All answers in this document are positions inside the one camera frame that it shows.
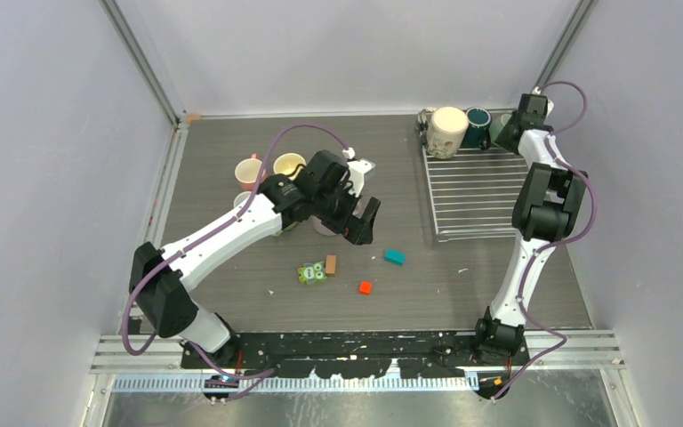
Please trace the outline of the lilac pink mug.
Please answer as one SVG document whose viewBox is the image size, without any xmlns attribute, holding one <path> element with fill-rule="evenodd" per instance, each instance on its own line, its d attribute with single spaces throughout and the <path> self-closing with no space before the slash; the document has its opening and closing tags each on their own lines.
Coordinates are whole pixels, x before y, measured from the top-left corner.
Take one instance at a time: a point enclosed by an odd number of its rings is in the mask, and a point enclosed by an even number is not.
<svg viewBox="0 0 683 427">
<path fill-rule="evenodd" d="M 316 216 L 311 216 L 310 217 L 310 223 L 314 231 L 316 231 L 318 234 L 325 236 L 325 237 L 333 237 L 333 236 L 338 236 L 339 233 L 327 228 L 323 222 L 321 221 L 320 218 Z"/>
</svg>

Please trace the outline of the dark teal mug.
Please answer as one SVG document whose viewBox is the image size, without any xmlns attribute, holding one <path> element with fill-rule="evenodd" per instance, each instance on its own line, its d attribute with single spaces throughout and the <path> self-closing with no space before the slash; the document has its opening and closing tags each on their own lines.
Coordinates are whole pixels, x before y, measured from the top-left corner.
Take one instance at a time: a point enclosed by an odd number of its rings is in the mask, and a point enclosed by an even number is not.
<svg viewBox="0 0 683 427">
<path fill-rule="evenodd" d="M 461 147 L 464 149 L 488 149 L 490 145 L 489 127 L 491 114 L 484 108 L 472 107 L 465 111 L 468 127 Z"/>
</svg>

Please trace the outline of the pale green small mug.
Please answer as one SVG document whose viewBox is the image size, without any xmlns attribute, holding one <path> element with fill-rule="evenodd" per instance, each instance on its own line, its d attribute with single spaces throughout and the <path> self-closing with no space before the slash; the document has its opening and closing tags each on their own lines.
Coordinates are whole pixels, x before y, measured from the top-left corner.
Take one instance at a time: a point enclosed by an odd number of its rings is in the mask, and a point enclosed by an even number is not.
<svg viewBox="0 0 683 427">
<path fill-rule="evenodd" d="M 500 115 L 492 116 L 492 121 L 488 129 L 488 136 L 492 145 L 496 144 L 498 137 L 500 136 L 503 128 L 510 121 L 512 114 L 503 113 Z"/>
</svg>

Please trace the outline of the blue grey small cup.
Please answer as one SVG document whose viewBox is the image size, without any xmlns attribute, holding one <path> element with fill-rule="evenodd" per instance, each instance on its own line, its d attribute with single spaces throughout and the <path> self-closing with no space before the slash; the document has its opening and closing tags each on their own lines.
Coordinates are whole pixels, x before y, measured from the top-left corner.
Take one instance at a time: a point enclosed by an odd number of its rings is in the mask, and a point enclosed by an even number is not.
<svg viewBox="0 0 683 427">
<path fill-rule="evenodd" d="M 239 193 L 233 200 L 233 207 L 242 209 L 245 206 L 249 206 L 252 197 L 253 193 L 251 191 L 243 191 Z"/>
</svg>

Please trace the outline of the cream ribbed mug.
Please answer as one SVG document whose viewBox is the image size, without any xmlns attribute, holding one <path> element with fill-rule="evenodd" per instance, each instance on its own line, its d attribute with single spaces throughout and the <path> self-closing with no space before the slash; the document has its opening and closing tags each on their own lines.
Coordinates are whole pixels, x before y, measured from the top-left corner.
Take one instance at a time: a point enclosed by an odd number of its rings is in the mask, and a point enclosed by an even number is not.
<svg viewBox="0 0 683 427">
<path fill-rule="evenodd" d="M 305 158 L 297 153 L 285 153 L 277 157 L 273 163 L 273 173 L 283 174 L 294 180 L 300 170 L 306 165 Z"/>
</svg>

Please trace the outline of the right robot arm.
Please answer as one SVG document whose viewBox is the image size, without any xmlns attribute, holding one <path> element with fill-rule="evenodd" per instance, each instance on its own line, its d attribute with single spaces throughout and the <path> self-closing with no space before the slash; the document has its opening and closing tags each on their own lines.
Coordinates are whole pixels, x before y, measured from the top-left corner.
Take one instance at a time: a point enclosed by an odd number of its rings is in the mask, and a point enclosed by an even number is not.
<svg viewBox="0 0 683 427">
<path fill-rule="evenodd" d="M 546 96 L 525 93 L 493 142 L 521 156 L 528 172 L 511 214 L 515 243 L 497 296 L 476 324 L 472 353 L 484 365 L 517 355 L 524 343 L 526 310 L 555 245 L 573 232 L 585 192 L 583 180 L 570 171 L 558 152 L 545 119 Z"/>
</svg>

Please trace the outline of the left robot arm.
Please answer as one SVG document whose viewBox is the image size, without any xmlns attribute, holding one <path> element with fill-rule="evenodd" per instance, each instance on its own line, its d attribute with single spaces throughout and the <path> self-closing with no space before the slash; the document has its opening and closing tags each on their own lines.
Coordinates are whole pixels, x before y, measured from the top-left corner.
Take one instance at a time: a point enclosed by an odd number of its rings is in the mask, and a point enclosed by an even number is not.
<svg viewBox="0 0 683 427">
<path fill-rule="evenodd" d="M 372 197 L 363 213 L 354 211 L 374 170 L 370 160 L 320 150 L 294 173 L 266 176 L 247 200 L 201 230 L 162 248 L 140 245 L 128 303 L 141 309 L 157 336 L 179 336 L 214 367 L 229 367 L 237 356 L 234 332 L 191 292 L 248 246 L 310 217 L 353 245 L 371 244 L 380 200 Z"/>
</svg>

